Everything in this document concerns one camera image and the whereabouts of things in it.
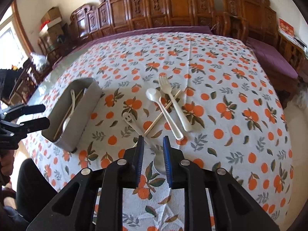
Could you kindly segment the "person's left hand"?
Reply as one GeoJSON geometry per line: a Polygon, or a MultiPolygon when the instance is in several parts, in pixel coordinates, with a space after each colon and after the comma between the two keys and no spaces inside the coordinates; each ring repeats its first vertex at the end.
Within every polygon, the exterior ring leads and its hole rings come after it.
{"type": "Polygon", "coordinates": [[[1,150],[1,186],[6,185],[14,168],[15,150],[1,150]]]}

